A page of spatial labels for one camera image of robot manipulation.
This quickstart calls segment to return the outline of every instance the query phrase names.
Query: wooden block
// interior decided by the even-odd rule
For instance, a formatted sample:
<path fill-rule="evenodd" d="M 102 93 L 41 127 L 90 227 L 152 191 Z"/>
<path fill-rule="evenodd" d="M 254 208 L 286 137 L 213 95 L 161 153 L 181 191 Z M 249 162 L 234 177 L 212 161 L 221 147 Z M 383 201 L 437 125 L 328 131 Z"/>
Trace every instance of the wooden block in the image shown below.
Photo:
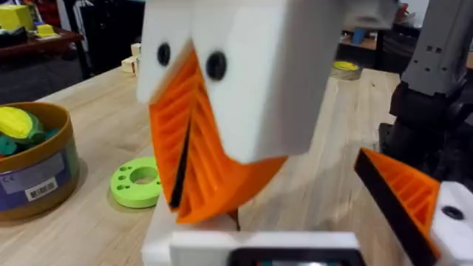
<path fill-rule="evenodd" d="M 131 56 L 121 61 L 121 70 L 123 72 L 135 73 L 137 56 Z"/>
<path fill-rule="evenodd" d="M 133 56 L 141 55 L 141 44 L 132 44 L 132 55 Z"/>

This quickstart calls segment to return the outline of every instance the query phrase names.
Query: label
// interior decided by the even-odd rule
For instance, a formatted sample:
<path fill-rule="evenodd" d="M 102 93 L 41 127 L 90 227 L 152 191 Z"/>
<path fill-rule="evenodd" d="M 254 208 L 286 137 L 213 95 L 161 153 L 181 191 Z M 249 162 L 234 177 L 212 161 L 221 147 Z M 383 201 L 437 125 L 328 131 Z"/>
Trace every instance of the label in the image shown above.
<path fill-rule="evenodd" d="M 0 173 L 0 211 L 46 197 L 66 185 L 77 171 L 77 151 L 69 140 L 65 149 L 34 166 Z"/>
<path fill-rule="evenodd" d="M 44 181 L 39 185 L 35 185 L 32 188 L 28 188 L 24 191 L 27 195 L 28 201 L 37 200 L 40 197 L 48 194 L 49 192 L 58 188 L 58 183 L 56 182 L 56 178 L 49 178 L 48 180 Z"/>

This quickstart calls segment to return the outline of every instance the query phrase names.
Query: wooden table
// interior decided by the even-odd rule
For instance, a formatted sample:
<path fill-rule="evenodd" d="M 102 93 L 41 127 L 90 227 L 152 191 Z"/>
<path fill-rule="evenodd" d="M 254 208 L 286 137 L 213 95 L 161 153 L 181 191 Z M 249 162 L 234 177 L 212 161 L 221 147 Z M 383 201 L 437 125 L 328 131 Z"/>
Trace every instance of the wooden table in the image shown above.
<path fill-rule="evenodd" d="M 74 33 L 69 30 L 63 30 L 57 27 L 54 27 L 54 31 L 58 34 L 57 38 L 46 38 L 44 40 L 28 38 L 27 42 L 23 44 L 0 48 L 0 58 L 27 55 L 34 52 L 56 51 L 57 49 L 61 49 L 71 43 L 76 43 L 82 75 L 84 79 L 87 79 L 90 76 L 90 71 L 89 67 L 87 66 L 86 56 L 81 44 L 81 41 L 84 37 L 78 33 Z"/>
<path fill-rule="evenodd" d="M 378 124 L 393 122 L 388 108 L 398 82 L 368 69 L 359 81 L 331 78 L 310 152 L 290 158 L 240 209 L 242 229 L 354 231 L 368 265 L 401 265 L 404 252 L 353 171 L 359 148 L 375 147 Z M 3 265 L 140 265 L 153 210 L 123 208 L 109 193 L 121 163 L 152 154 L 135 87 L 133 74 L 114 69 L 43 99 L 71 112 L 81 179 L 54 211 L 0 224 Z"/>

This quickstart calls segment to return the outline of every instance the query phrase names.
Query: green ring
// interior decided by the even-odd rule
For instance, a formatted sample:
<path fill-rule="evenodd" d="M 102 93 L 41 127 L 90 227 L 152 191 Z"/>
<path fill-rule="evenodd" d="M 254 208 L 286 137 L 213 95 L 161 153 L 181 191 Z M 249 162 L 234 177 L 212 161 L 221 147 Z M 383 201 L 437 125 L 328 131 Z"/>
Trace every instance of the green ring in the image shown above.
<path fill-rule="evenodd" d="M 146 184 L 133 182 L 144 174 L 155 175 L 156 178 Z M 161 190 L 160 175 L 153 157 L 124 163 L 113 173 L 110 180 L 110 191 L 115 200 L 129 208 L 148 208 L 156 205 Z"/>

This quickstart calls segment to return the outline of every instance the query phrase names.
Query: black screw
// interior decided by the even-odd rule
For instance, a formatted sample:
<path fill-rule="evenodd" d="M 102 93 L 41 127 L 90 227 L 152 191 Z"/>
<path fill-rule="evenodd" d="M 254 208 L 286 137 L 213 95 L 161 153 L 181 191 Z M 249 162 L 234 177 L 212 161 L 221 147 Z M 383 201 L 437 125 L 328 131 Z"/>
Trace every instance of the black screw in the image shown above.
<path fill-rule="evenodd" d="M 205 64 L 207 75 L 214 81 L 221 81 L 227 71 L 227 58 L 223 52 L 212 53 Z"/>
<path fill-rule="evenodd" d="M 161 66 L 166 67 L 169 64 L 169 59 L 171 59 L 171 47 L 168 43 L 163 43 L 157 49 L 157 60 Z"/>
<path fill-rule="evenodd" d="M 463 212 L 461 212 L 460 210 L 458 210 L 456 207 L 453 207 L 453 206 L 442 207 L 442 212 L 452 219 L 456 219 L 456 220 L 465 219 Z"/>

